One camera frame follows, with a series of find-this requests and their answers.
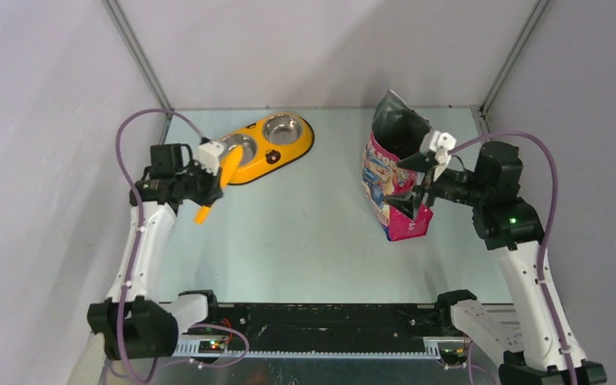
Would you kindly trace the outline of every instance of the pet food bag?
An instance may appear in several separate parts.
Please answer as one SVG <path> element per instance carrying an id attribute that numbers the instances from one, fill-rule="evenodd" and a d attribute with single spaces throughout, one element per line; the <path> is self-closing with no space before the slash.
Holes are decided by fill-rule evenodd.
<path id="1" fill-rule="evenodd" d="M 389 241 L 426 235 L 433 217 L 433 212 L 422 206 L 413 221 L 383 202 L 386 195 L 405 193 L 414 186 L 417 173 L 395 164 L 418 152 L 430 131 L 428 121 L 391 90 L 376 106 L 370 139 L 363 153 L 363 187 Z"/>

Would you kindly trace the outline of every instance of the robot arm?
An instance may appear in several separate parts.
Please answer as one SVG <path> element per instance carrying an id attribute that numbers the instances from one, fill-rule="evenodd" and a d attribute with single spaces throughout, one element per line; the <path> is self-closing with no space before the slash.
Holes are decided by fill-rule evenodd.
<path id="1" fill-rule="evenodd" d="M 189 160 L 184 162 L 183 149 Z M 222 188 L 230 172 L 241 159 L 241 148 L 219 158 L 224 146 L 206 141 L 194 154 L 187 144 L 151 146 L 151 166 L 136 182 L 140 200 L 133 192 L 129 196 L 131 225 L 119 271 L 107 293 L 106 300 L 89 306 L 87 320 L 93 333 L 103 333 L 105 354 L 111 360 L 120 359 L 117 342 L 117 312 L 124 286 L 127 293 L 124 306 L 124 341 L 130 359 L 169 357 L 176 349 L 178 336 L 209 316 L 206 293 L 181 295 L 176 301 L 161 305 L 159 300 L 160 263 L 166 242 L 176 221 L 183 200 L 201 206 L 196 222 L 201 223 L 211 205 L 223 195 Z M 142 205 L 144 223 L 139 223 Z M 132 256 L 136 235 L 142 233 L 130 272 L 125 275 Z"/>
<path id="2" fill-rule="evenodd" d="M 422 203 L 432 206 L 437 197 L 471 206 L 474 229 L 487 249 L 497 254 L 521 328 L 517 333 L 506 329 L 483 311 L 472 294 L 444 304 L 448 306 L 448 321 L 471 337 L 500 367 L 504 384 L 569 383 L 567 354 L 574 364 L 577 383 L 604 383 L 603 366 L 586 360 L 570 329 L 546 254 L 544 280 L 537 279 L 537 252 L 544 231 L 537 212 L 518 196 L 522 170 L 518 148 L 499 141 L 485 143 L 476 169 L 460 172 L 446 169 L 451 159 L 449 150 L 456 143 L 454 138 L 439 132 L 428 137 L 430 140 L 422 144 L 418 153 L 398 162 L 399 167 L 420 173 L 417 185 L 385 201 L 408 217 L 414 217 Z M 551 304 L 543 290 L 549 291 Z M 557 319 L 551 307 L 556 309 Z M 565 351 L 556 322 L 566 334 L 569 348 Z"/>

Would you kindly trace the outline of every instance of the double pet bowl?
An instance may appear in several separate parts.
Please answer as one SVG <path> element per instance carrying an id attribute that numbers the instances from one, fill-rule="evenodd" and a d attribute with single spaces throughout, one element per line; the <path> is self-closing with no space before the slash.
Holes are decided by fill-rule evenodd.
<path id="1" fill-rule="evenodd" d="M 302 117 L 283 112 L 240 128 L 221 141 L 227 151 L 243 147 L 230 184 L 245 184 L 305 155 L 313 146 L 314 133 Z"/>

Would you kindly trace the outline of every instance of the white bracket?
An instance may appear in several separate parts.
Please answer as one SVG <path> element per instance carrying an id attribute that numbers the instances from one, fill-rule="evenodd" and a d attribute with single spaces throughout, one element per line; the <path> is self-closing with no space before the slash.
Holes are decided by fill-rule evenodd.
<path id="1" fill-rule="evenodd" d="M 523 351 L 519 330 L 510 330 L 498 322 L 475 300 L 452 306 L 452 324 L 463 331 L 497 365 L 504 362 L 505 351 Z"/>
<path id="2" fill-rule="evenodd" d="M 203 294 L 185 294 L 171 303 L 160 304 L 171 313 L 178 324 L 178 333 L 183 334 L 194 324 L 204 321 L 209 316 L 209 306 Z"/>
<path id="3" fill-rule="evenodd" d="M 216 176 L 221 167 L 221 162 L 218 159 L 225 150 L 223 143 L 210 140 L 201 144 L 197 150 L 197 161 L 201 163 L 202 168 L 209 174 Z"/>
<path id="4" fill-rule="evenodd" d="M 419 152 L 433 151 L 438 165 L 433 170 L 433 180 L 436 181 L 450 165 L 452 156 L 449 151 L 456 146 L 456 138 L 446 132 L 432 131 L 424 138 Z"/>

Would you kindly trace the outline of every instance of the gray wall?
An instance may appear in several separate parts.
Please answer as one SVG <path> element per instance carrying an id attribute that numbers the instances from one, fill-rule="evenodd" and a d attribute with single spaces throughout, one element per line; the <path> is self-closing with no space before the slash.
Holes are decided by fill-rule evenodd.
<path id="1" fill-rule="evenodd" d="M 539 136 L 556 157 L 553 276 L 588 356 L 616 383 L 616 2 L 552 2 L 488 122 Z M 524 196 L 545 213 L 543 155 L 514 143 L 522 144 Z"/>
<path id="2" fill-rule="evenodd" d="M 478 104 L 534 3 L 122 2 L 181 108 Z"/>
<path id="3" fill-rule="evenodd" d="M 128 231 L 114 135 L 155 106 L 100 1 L 0 1 L 0 384 L 66 382 Z M 136 175 L 163 122 L 127 131 Z"/>

